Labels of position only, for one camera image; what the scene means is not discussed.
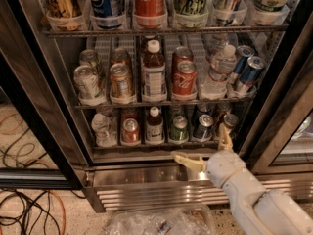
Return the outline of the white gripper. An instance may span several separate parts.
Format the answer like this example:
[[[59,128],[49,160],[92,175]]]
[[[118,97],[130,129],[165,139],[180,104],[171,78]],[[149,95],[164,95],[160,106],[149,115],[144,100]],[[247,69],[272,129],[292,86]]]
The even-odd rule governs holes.
[[[212,155],[206,162],[202,157],[191,159],[186,153],[171,152],[171,157],[179,165],[194,172],[206,172],[210,181],[218,188],[240,169],[245,168],[245,162],[234,152],[233,141],[224,123],[219,125],[219,152]]]

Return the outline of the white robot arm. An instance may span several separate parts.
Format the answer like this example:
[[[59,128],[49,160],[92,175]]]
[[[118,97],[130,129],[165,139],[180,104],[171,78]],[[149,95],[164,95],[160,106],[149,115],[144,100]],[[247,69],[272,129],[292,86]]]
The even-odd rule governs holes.
[[[219,125],[218,151],[208,160],[172,152],[174,161],[204,173],[227,195],[231,213],[245,235],[313,235],[313,219],[287,193],[268,190],[233,151],[224,124]]]

